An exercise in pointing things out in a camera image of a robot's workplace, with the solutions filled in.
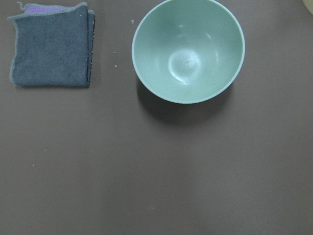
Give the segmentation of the light green bowl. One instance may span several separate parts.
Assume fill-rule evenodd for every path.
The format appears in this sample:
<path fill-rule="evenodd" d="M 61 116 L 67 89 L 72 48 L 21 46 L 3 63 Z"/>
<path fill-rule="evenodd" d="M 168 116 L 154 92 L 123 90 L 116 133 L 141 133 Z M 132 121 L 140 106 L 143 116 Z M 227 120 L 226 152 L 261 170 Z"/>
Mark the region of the light green bowl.
<path fill-rule="evenodd" d="M 215 0 L 166 0 L 141 20 L 132 62 L 154 95 L 179 104 L 207 101 L 236 79 L 245 58 L 243 30 Z"/>

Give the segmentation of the grey folded cloth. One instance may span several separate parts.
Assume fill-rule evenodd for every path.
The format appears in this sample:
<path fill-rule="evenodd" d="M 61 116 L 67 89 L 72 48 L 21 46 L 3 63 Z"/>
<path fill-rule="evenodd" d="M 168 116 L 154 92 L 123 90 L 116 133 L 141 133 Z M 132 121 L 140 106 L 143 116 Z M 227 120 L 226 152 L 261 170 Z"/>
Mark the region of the grey folded cloth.
<path fill-rule="evenodd" d="M 16 86 L 88 87 L 92 71 L 94 11 L 29 3 L 10 16 L 16 30 L 10 81 Z"/>

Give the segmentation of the cream rabbit tray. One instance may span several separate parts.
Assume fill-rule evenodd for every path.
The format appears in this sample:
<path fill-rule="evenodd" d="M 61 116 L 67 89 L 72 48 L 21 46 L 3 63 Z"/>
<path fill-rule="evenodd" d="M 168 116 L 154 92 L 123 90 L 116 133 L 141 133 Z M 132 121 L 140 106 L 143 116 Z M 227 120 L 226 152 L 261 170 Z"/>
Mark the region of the cream rabbit tray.
<path fill-rule="evenodd" d="M 305 8 L 309 11 L 311 15 L 313 15 L 313 0 L 302 0 Z"/>

